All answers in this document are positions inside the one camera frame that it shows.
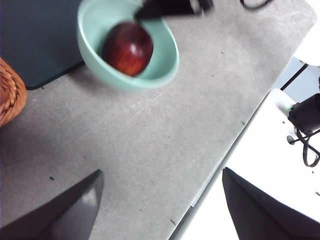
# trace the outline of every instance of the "table surface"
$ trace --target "table surface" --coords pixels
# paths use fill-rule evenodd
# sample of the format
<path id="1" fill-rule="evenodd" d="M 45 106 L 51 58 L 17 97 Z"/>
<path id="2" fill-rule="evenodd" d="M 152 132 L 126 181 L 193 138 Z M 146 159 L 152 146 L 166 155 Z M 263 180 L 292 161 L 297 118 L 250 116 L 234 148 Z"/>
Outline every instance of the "table surface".
<path id="1" fill-rule="evenodd" d="M 297 139 L 294 126 L 288 120 L 288 109 L 294 104 L 279 89 L 266 97 L 220 165 L 195 207 L 193 218 L 188 220 L 188 228 L 182 229 L 177 239 L 238 239 L 222 182 L 224 167 L 279 202 L 320 222 L 320 209 L 317 207 L 320 196 L 316 194 L 320 192 L 320 165 L 306 167 L 302 156 L 303 144 L 296 142 L 290 145 L 287 141 L 287 136 Z M 319 140 L 320 135 L 315 135 L 310 144 L 317 148 Z M 315 158 L 312 158 L 312 153 L 308 153 L 310 160 Z"/>
<path id="2" fill-rule="evenodd" d="M 301 0 L 255 13 L 216 0 L 167 20 L 181 63 L 165 87 L 114 91 L 84 66 L 28 92 L 0 129 L 1 224 L 101 169 L 90 240 L 168 239 L 315 20 Z"/>

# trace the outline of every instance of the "mint green bowl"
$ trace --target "mint green bowl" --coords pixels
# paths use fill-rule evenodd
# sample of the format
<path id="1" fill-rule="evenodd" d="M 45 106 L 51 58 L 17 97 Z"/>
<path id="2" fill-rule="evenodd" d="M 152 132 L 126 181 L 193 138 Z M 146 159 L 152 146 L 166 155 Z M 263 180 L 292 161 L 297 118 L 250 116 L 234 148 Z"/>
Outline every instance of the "mint green bowl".
<path id="1" fill-rule="evenodd" d="M 109 30 L 119 22 L 132 21 L 140 7 L 134 0 L 83 0 L 78 9 L 77 40 L 82 58 L 99 80 L 116 89 L 158 88 L 169 83 L 178 72 L 177 43 L 162 19 L 142 22 L 153 40 L 154 49 L 150 63 L 139 75 L 123 74 L 99 56 Z"/>

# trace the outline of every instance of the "apple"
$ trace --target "apple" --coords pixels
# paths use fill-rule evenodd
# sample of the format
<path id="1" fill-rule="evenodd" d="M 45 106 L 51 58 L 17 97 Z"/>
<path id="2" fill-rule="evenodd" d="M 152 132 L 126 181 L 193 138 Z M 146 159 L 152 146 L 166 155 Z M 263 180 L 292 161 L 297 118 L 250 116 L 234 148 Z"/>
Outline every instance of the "apple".
<path id="1" fill-rule="evenodd" d="M 113 68 L 129 75 L 140 74 L 149 64 L 154 44 L 137 22 L 122 22 L 113 27 L 102 46 L 101 57 Z"/>

